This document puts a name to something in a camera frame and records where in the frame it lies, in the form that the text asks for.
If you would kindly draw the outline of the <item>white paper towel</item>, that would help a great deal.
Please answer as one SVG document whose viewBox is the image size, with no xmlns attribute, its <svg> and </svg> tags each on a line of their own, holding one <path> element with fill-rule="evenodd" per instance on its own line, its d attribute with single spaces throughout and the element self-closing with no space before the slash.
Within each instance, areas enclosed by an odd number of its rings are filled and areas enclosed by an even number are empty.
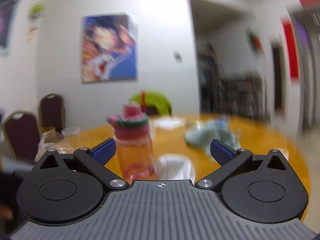
<svg viewBox="0 0 320 240">
<path fill-rule="evenodd" d="M 191 180 L 196 172 L 192 161 L 181 154 L 163 154 L 155 162 L 158 180 Z"/>
</svg>

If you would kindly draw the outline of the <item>green quilted jacket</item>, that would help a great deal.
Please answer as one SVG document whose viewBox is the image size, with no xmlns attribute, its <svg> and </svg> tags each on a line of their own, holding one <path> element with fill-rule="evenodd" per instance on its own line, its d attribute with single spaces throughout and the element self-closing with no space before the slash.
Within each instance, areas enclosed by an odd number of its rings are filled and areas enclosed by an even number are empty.
<svg viewBox="0 0 320 240">
<path fill-rule="evenodd" d="M 142 90 L 129 98 L 129 101 L 137 102 L 147 115 L 172 115 L 172 105 L 165 95 L 150 90 Z M 154 109 L 156 113 L 149 114 L 148 109 Z"/>
</svg>

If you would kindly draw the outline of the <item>pink plastic water bottle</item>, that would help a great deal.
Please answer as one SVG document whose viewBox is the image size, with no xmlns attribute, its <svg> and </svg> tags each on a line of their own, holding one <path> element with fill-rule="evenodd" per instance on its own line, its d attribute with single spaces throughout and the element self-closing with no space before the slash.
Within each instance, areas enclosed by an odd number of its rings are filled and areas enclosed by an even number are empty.
<svg viewBox="0 0 320 240">
<path fill-rule="evenodd" d="M 155 180 L 150 123 L 141 105 L 134 101 L 123 104 L 123 112 L 107 117 L 113 128 L 120 170 L 128 183 L 134 180 Z"/>
</svg>

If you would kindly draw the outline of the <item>teal striped dish cloth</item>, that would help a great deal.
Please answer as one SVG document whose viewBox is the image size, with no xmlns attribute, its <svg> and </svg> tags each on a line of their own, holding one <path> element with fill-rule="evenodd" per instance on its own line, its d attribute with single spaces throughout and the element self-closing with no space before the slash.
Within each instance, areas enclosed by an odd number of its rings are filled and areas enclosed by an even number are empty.
<svg viewBox="0 0 320 240">
<path fill-rule="evenodd" d="M 209 157 L 210 144 L 214 139 L 220 140 L 235 150 L 240 148 L 239 138 L 232 131 L 229 125 L 229 118 L 226 116 L 200 122 L 199 125 L 187 129 L 184 134 L 186 144 L 203 149 L 204 153 Z"/>
</svg>

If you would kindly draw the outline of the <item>white tissue pack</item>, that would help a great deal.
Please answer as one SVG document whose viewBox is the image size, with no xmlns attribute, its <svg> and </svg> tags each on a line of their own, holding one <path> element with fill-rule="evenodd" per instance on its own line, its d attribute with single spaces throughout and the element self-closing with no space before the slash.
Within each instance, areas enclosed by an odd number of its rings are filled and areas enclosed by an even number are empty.
<svg viewBox="0 0 320 240">
<path fill-rule="evenodd" d="M 185 119 L 178 116 L 163 116 L 153 121 L 155 127 L 165 130 L 173 131 L 184 126 Z"/>
</svg>

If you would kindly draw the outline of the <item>red couplet banner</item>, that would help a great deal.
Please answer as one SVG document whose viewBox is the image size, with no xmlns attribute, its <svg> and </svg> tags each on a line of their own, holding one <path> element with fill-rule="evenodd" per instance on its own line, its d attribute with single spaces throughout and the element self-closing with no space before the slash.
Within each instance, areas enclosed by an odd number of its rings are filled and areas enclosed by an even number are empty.
<svg viewBox="0 0 320 240">
<path fill-rule="evenodd" d="M 281 23 L 283 26 L 284 37 L 287 47 L 287 59 L 289 65 L 290 81 L 291 83 L 300 83 L 298 51 L 293 24 L 289 16 L 281 18 Z"/>
</svg>

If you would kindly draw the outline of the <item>maroon banquet chair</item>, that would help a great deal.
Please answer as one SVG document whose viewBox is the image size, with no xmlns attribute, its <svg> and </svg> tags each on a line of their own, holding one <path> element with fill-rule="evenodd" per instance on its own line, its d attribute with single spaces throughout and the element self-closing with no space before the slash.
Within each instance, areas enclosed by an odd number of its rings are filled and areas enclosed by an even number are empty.
<svg viewBox="0 0 320 240">
<path fill-rule="evenodd" d="M 16 158 L 35 160 L 41 136 L 33 113 L 15 111 L 3 121 L 1 129 L 9 150 Z"/>
<path fill-rule="evenodd" d="M 44 96 L 38 106 L 38 116 L 41 128 L 53 127 L 61 132 L 66 127 L 64 98 L 58 94 Z"/>
</svg>

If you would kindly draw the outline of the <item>anime girl wall poster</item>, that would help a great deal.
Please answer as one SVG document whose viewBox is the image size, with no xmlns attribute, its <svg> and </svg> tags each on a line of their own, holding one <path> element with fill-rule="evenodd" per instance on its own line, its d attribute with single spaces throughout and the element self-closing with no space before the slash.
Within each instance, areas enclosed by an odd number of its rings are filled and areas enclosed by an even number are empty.
<svg viewBox="0 0 320 240">
<path fill-rule="evenodd" d="M 81 50 L 83 83 L 137 79 L 137 25 L 130 15 L 85 17 Z"/>
</svg>

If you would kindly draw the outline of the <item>clear plastic cup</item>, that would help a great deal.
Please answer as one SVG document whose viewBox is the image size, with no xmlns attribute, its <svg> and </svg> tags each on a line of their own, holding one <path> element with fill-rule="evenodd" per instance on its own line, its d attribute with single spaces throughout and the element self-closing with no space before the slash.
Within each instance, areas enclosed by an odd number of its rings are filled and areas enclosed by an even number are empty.
<svg viewBox="0 0 320 240">
<path fill-rule="evenodd" d="M 80 147 L 81 143 L 81 129 L 79 127 L 67 127 L 61 131 L 66 144 L 69 146 L 71 152 L 74 152 Z"/>
</svg>

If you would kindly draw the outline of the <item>wedding photo poster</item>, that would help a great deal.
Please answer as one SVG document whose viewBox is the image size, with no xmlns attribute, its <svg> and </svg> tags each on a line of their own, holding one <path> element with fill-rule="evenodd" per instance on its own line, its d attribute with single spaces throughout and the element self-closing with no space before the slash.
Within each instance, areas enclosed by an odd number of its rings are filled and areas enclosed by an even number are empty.
<svg viewBox="0 0 320 240">
<path fill-rule="evenodd" d="M 10 54 L 10 44 L 16 11 L 20 0 L 1 0 L 1 57 Z"/>
</svg>

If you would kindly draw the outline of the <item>grey wall switch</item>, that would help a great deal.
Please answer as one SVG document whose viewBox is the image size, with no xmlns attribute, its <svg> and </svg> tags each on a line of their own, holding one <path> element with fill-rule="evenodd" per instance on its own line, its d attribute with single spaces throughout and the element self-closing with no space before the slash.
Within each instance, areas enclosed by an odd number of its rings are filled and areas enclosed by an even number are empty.
<svg viewBox="0 0 320 240">
<path fill-rule="evenodd" d="M 174 59 L 176 60 L 176 62 L 178 62 L 178 63 L 182 63 L 183 62 L 182 56 L 178 51 L 174 51 L 173 55 L 174 55 Z"/>
</svg>

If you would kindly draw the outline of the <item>green wall hook ornament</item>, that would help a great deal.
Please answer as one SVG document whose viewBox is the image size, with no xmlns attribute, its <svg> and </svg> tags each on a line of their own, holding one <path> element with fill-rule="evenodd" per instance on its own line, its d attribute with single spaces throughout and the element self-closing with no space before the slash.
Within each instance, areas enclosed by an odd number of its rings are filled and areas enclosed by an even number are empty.
<svg viewBox="0 0 320 240">
<path fill-rule="evenodd" d="M 31 21 L 35 21 L 44 16 L 45 6 L 43 2 L 34 3 L 28 11 L 28 18 Z"/>
</svg>

